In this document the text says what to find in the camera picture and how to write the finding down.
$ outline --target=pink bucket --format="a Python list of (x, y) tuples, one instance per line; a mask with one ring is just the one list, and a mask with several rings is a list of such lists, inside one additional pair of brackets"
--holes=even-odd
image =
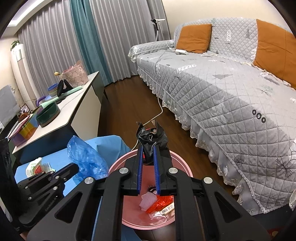
[[(109, 173), (124, 167), (126, 159), (137, 155), (137, 150), (126, 153), (120, 157), (109, 169)], [(192, 172), (186, 162), (176, 153), (170, 151), (173, 166), (183, 170), (193, 177)], [(125, 196), (123, 200), (122, 224), (133, 229), (151, 230), (169, 225), (175, 221), (175, 216), (168, 218), (160, 223), (152, 220), (147, 213), (141, 210), (139, 204), (142, 200), (141, 195), (145, 194), (150, 186), (155, 186), (154, 166), (143, 166), (141, 193), (138, 196)]]

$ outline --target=sofa armrest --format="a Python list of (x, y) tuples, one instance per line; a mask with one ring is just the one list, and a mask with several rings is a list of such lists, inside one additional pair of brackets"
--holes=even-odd
[(157, 52), (158, 50), (167, 50), (170, 48), (174, 47), (174, 40), (167, 40), (164, 41), (157, 41), (157, 42), (150, 42), (150, 43), (145, 43), (145, 44), (139, 44), (131, 47), (128, 57), (131, 59), (132, 62), (136, 62), (137, 57), (142, 54), (147, 54), (147, 53), (154, 53)]

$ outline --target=blue plastic bag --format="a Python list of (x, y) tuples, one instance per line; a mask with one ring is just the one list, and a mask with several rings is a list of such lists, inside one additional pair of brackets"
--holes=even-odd
[(69, 140), (67, 151), (70, 162), (79, 166), (79, 172), (73, 177), (76, 185), (87, 177), (98, 180), (108, 176), (109, 168), (105, 159), (77, 136), (72, 136)]

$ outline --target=orange cushion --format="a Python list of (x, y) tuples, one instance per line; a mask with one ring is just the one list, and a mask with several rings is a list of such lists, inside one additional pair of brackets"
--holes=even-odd
[(257, 19), (258, 47), (254, 65), (296, 88), (296, 39), (272, 23)]
[(176, 49), (192, 53), (207, 51), (212, 33), (211, 24), (188, 25), (182, 28)]

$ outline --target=beige wall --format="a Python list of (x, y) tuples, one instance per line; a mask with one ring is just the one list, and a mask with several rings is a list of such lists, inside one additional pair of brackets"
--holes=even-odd
[(17, 103), (21, 105), (24, 100), (17, 87), (10, 62), (11, 43), (17, 39), (17, 37), (0, 39), (0, 89), (6, 85), (11, 85), (11, 87), (15, 89), (15, 99)]
[(177, 25), (203, 18), (259, 18), (288, 28), (283, 17), (268, 0), (162, 1), (172, 39)]

